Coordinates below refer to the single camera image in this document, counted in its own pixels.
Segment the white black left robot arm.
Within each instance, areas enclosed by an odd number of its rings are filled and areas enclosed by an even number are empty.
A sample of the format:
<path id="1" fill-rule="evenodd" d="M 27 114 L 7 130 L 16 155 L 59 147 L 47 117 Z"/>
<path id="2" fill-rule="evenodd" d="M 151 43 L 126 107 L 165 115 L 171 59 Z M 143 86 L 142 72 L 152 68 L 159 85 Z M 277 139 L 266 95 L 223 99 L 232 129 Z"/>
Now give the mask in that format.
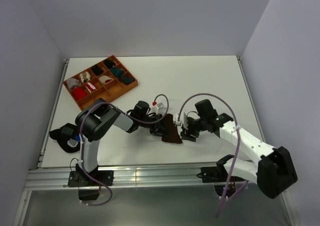
<path id="1" fill-rule="evenodd" d="M 139 127 L 147 128 L 153 136 L 169 136 L 164 116 L 150 112 L 145 101 L 138 101 L 133 109 L 122 112 L 103 98 L 97 99 L 84 109 L 75 119 L 79 129 L 80 158 L 75 170 L 76 180 L 84 185 L 97 185 L 103 182 L 98 170 L 98 149 L 100 140 L 112 126 L 126 133 L 133 133 Z"/>

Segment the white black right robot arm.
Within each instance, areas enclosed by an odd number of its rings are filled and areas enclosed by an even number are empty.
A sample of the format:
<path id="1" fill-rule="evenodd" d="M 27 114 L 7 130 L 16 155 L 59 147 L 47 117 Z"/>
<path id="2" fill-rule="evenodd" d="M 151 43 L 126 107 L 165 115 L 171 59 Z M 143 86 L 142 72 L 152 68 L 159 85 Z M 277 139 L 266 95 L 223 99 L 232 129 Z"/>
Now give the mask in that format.
<path id="1" fill-rule="evenodd" d="M 298 176 L 290 155 L 283 146 L 276 148 L 256 138 L 236 124 L 225 113 L 218 114 L 208 99 L 195 104 L 198 118 L 188 117 L 180 111 L 173 116 L 175 125 L 181 127 L 181 138 L 195 142 L 203 131 L 215 134 L 244 153 L 249 161 L 229 154 L 215 166 L 203 167 L 197 175 L 204 183 L 229 181 L 226 196 L 235 194 L 235 182 L 251 181 L 268 198 L 275 198 L 295 184 Z"/>

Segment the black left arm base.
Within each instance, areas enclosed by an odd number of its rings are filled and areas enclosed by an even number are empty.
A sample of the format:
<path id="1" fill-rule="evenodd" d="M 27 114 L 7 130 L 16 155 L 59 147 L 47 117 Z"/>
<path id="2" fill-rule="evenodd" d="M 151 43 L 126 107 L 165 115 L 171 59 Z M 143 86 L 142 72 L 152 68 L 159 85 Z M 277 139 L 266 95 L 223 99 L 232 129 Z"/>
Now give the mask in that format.
<path id="1" fill-rule="evenodd" d="M 112 170 L 94 170 L 90 173 L 90 176 L 106 186 L 113 184 L 114 172 Z M 101 185 L 90 179 L 82 171 L 71 171 L 67 185 L 71 188 L 78 188 L 78 197 L 85 202 L 95 201 L 100 195 Z"/>

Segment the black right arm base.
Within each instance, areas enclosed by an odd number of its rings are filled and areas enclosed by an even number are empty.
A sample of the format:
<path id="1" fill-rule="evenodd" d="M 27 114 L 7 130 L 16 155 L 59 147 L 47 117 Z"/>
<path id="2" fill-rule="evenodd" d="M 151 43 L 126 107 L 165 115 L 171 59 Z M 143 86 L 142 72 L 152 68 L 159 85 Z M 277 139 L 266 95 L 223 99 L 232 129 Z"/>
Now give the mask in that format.
<path id="1" fill-rule="evenodd" d="M 202 180 L 202 183 L 222 183 L 221 185 L 214 185 L 217 195 L 219 197 L 222 196 L 228 177 L 228 173 L 225 169 L 221 166 L 202 167 L 200 173 L 196 176 Z M 244 179 L 232 176 L 227 186 L 226 196 L 232 196 L 236 192 L 236 183 L 242 181 L 244 181 Z"/>

